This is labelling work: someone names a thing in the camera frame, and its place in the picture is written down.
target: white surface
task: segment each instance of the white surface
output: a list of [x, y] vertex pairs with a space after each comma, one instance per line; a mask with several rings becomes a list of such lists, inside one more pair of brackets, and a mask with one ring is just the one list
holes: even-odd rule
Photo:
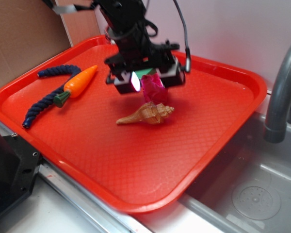
[[[146, 18], [156, 24], [154, 42], [179, 42], [183, 27], [172, 0], [149, 0]], [[178, 0], [191, 54], [244, 68], [262, 76], [272, 89], [291, 45], [291, 0]], [[107, 25], [96, 10], [100, 32]]]
[[156, 233], [222, 233], [177, 201], [137, 219]]
[[0, 233], [98, 233], [77, 210], [37, 177], [33, 193], [0, 218]]

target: sink basin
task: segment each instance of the sink basin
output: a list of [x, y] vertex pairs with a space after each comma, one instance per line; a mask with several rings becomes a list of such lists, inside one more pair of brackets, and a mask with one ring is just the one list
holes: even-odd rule
[[291, 233], [291, 126], [271, 144], [264, 119], [254, 113], [180, 200], [225, 232]]

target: seashell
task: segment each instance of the seashell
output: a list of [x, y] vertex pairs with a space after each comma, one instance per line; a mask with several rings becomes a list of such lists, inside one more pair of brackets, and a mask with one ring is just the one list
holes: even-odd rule
[[155, 105], [153, 102], [149, 102], [142, 105], [130, 116], [117, 120], [116, 123], [121, 125], [142, 121], [152, 125], [161, 124], [174, 110], [173, 107], [164, 106], [162, 103]]

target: black cable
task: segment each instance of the black cable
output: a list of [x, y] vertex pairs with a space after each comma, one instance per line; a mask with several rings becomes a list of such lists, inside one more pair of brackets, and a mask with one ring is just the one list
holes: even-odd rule
[[190, 72], [191, 70], [191, 54], [190, 54], [190, 48], [189, 48], [189, 42], [188, 42], [188, 30], [186, 28], [186, 24], [185, 24], [185, 20], [183, 18], [183, 14], [180, 10], [180, 7], [178, 5], [177, 0], [173, 0], [174, 4], [178, 10], [179, 16], [181, 18], [182, 21], [182, 25], [183, 25], [183, 30], [184, 30], [184, 43], [185, 43], [185, 53], [186, 53], [186, 64], [185, 67], [183, 67], [182, 69], [185, 70], [186, 72]]

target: gray faucet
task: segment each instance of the gray faucet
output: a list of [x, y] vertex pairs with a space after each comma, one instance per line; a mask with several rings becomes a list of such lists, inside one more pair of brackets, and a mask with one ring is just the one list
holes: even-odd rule
[[264, 139], [279, 143], [285, 138], [287, 121], [291, 123], [291, 46], [281, 64], [264, 122]]

